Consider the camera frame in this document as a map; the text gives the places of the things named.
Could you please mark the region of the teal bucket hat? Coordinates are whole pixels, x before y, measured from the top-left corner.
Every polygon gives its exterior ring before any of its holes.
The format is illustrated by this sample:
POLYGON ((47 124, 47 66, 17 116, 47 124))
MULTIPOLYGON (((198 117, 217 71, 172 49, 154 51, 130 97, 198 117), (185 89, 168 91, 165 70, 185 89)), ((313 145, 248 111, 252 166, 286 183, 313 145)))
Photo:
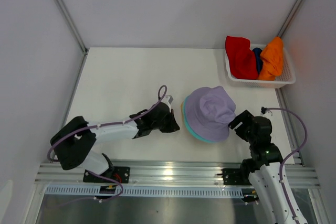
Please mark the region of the teal bucket hat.
POLYGON ((207 139, 204 139, 203 137, 201 137, 201 136, 199 136, 191 127, 190 127, 190 125, 189 125, 189 123, 188 123, 188 121, 187 121, 187 119, 186 119, 186 113, 185 113, 185 102, 188 100, 188 97, 186 97, 185 99, 184 99, 184 115, 185 115, 185 118, 184 118, 184 120, 183 120, 183 123, 184 123, 184 125, 185 125, 185 127, 186 127, 186 129, 187 129, 187 131, 190 133, 190 135, 192 136, 192 137, 194 137, 195 139, 197 139, 197 140, 199 140, 199 141, 202 141, 202 142, 205 142, 205 143, 216 143, 216 141, 211 141, 211 140, 207 140, 207 139))

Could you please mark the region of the yellow bucket hat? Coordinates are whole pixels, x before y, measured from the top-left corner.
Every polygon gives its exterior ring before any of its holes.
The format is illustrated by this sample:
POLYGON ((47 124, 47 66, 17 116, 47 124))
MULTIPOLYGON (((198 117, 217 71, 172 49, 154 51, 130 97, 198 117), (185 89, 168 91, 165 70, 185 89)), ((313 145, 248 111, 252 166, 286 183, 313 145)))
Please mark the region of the yellow bucket hat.
POLYGON ((181 108, 181 117, 184 120, 184 118, 185 118, 185 115, 184 115, 184 102, 181 103, 180 108, 181 108))

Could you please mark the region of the lavender bucket hat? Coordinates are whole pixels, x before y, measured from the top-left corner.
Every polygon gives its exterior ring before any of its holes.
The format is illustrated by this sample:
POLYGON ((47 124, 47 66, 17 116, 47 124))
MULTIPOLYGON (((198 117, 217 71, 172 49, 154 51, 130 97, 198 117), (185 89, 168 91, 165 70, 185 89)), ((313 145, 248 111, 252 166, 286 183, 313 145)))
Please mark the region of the lavender bucket hat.
POLYGON ((207 140, 222 142, 229 137, 229 123, 236 117, 236 104, 223 87, 201 87, 188 95, 186 119, 207 140))

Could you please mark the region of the red bucket hat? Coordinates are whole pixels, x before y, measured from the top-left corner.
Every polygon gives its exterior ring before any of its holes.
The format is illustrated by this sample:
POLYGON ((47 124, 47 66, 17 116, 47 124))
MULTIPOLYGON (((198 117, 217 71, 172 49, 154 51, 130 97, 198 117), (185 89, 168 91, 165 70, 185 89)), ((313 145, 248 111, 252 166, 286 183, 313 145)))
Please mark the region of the red bucket hat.
POLYGON ((236 79, 256 80, 258 78, 256 57, 250 49, 250 40, 227 36, 225 51, 229 60, 230 72, 236 79))

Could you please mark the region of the orange bucket hat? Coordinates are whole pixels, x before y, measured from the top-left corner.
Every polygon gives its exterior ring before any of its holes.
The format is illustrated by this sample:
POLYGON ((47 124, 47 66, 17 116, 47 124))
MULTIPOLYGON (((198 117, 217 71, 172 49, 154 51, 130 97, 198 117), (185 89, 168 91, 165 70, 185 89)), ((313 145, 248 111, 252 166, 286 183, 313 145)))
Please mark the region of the orange bucket hat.
POLYGON ((275 37, 266 45, 260 54, 263 67, 258 80, 275 81, 275 79, 282 74, 284 65, 283 56, 283 41, 280 37, 275 37))

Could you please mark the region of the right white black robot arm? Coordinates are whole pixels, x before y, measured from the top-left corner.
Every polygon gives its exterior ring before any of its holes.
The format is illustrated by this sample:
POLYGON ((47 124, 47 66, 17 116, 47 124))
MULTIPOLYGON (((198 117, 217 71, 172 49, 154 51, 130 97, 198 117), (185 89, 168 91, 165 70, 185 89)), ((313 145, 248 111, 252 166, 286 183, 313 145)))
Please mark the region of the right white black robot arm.
POLYGON ((251 158, 242 161, 239 178, 251 184, 264 208, 268 223, 307 223, 290 188, 284 169, 292 151, 283 158, 271 142, 270 119, 245 110, 229 124, 236 135, 249 143, 251 158))

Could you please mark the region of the white plastic basket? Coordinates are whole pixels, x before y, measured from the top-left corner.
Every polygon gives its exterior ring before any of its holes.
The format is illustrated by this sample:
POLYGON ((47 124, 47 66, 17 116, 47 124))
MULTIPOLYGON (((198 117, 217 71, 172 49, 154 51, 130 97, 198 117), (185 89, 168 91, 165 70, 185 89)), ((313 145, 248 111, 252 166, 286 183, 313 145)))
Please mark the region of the white plastic basket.
POLYGON ((282 74, 274 81, 264 81, 264 80, 247 80, 247 79, 237 79, 235 78, 229 67, 229 59, 224 51, 224 60, 225 60, 225 67, 226 67, 226 75, 228 79, 228 83, 232 87, 248 87, 248 88, 273 88, 279 89, 289 84, 294 84, 296 82, 296 74, 295 74, 295 67, 291 58, 291 55, 283 48, 283 68, 282 74))

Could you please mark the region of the blue bucket hat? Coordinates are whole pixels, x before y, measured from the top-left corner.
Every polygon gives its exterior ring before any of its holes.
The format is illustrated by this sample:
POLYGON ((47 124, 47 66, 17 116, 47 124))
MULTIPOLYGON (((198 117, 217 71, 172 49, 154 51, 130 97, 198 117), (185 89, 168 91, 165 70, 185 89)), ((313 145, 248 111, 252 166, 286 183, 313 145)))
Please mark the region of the blue bucket hat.
POLYGON ((263 68, 263 61, 261 59, 261 53, 262 53, 262 49, 259 47, 256 47, 253 49, 253 52, 255 54, 255 58, 256 58, 256 66, 257 66, 257 72, 258 74, 261 73, 262 68, 263 68))

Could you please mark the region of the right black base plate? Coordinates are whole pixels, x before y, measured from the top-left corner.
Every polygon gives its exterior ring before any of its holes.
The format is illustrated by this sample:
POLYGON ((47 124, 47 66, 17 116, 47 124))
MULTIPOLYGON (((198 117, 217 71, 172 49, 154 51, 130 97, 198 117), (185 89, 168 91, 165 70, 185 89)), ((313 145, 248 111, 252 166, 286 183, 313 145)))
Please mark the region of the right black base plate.
POLYGON ((223 179, 223 184, 228 186, 250 186, 251 183, 245 172, 240 168, 223 168, 222 172, 217 174, 223 179))

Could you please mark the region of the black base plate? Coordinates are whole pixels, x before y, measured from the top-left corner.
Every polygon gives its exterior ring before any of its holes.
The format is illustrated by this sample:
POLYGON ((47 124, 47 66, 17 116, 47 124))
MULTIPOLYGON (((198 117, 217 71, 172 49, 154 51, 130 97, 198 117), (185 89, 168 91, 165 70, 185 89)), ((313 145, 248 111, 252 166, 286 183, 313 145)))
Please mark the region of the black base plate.
MULTIPOLYGON (((115 166, 114 170, 109 169, 103 174, 101 174, 100 176, 106 177, 108 179, 116 180, 117 182, 121 184, 127 184, 130 178, 130 170, 131 168, 127 166, 115 166)), ((97 177, 93 175, 91 172, 89 172, 88 170, 85 170, 85 173, 83 176, 83 182, 85 183, 108 183, 110 182, 107 179, 100 178, 100 176, 97 177)))
POLYGON ((250 186, 251 183, 245 172, 240 168, 223 168, 222 172, 217 174, 223 179, 223 184, 228 186, 250 186))

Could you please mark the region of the aluminium mounting rail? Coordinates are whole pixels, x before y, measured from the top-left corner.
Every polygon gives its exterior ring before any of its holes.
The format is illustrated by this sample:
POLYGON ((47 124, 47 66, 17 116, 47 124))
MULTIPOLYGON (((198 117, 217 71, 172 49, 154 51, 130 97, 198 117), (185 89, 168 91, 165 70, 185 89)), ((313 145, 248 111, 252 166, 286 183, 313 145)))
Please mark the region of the aluminium mounting rail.
MULTIPOLYGON (((223 168, 238 168, 238 163, 211 162, 155 162, 113 160, 115 166, 130 168, 129 185, 154 187, 221 187, 223 168)), ((63 170, 58 163, 42 163, 38 169, 36 184, 83 185, 85 170, 77 167, 63 170)), ((286 175, 292 188, 321 188, 314 168, 286 165, 286 175)))

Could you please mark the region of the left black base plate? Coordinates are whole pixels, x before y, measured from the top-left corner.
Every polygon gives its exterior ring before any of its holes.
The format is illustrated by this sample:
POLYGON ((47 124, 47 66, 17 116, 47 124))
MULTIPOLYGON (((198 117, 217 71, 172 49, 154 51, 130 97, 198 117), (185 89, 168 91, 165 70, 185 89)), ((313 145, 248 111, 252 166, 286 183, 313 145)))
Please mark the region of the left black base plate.
MULTIPOLYGON (((108 179, 116 180, 117 182, 121 184, 127 184, 130 178, 130 170, 131 168, 127 166, 115 166, 114 170, 109 169, 103 174, 101 174, 100 176, 106 177, 108 179)), ((85 173, 83 176, 83 182, 85 183, 108 183, 110 182, 107 179, 100 178, 100 176, 97 177, 93 175, 91 172, 89 172, 88 170, 85 170, 85 173)))

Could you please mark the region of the left aluminium corner post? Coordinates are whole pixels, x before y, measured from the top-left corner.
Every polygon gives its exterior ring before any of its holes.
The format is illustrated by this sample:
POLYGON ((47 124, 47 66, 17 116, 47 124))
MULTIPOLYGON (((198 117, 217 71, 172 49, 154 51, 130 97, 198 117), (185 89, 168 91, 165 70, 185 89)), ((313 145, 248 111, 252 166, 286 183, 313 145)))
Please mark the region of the left aluminium corner post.
POLYGON ((64 19, 72 37, 74 38, 75 42, 77 43, 78 47, 82 51, 82 53, 86 54, 88 49, 83 42, 83 39, 78 31, 78 28, 64 2, 64 0, 54 0, 56 7, 60 11, 62 18, 64 19))

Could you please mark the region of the aluminium corner post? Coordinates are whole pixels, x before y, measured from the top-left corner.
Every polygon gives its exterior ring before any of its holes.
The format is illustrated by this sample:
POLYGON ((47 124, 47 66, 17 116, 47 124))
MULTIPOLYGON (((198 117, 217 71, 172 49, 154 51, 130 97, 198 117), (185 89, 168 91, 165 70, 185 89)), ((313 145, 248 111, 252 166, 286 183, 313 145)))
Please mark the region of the aluminium corner post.
POLYGON ((78 31, 78 28, 64 2, 64 0, 54 0, 56 7, 60 11, 62 18, 64 19, 72 37, 74 38, 75 42, 77 43, 78 47, 82 51, 82 53, 86 54, 88 49, 83 42, 83 39, 78 31))
POLYGON ((298 14, 298 12, 300 11, 301 7, 303 6, 303 4, 305 3, 306 0, 295 0, 292 8, 290 9, 286 19, 284 20, 284 22, 282 23, 280 30, 277 34, 278 37, 283 38, 287 32, 287 30, 289 29, 291 23, 293 22, 293 20, 295 19, 296 15, 298 14))

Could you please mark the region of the right aluminium corner post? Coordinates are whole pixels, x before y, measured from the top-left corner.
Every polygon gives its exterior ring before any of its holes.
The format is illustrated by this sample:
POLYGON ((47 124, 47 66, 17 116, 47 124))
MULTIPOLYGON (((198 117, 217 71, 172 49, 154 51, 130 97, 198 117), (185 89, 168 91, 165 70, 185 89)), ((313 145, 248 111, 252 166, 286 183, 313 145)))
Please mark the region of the right aluminium corner post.
POLYGON ((296 15, 298 14, 298 12, 300 11, 301 7, 303 6, 303 4, 305 3, 306 0, 295 0, 292 8, 290 9, 286 19, 284 20, 284 22, 282 23, 280 30, 277 34, 278 37, 283 38, 287 32, 287 30, 289 29, 291 23, 293 22, 293 20, 295 19, 296 15))

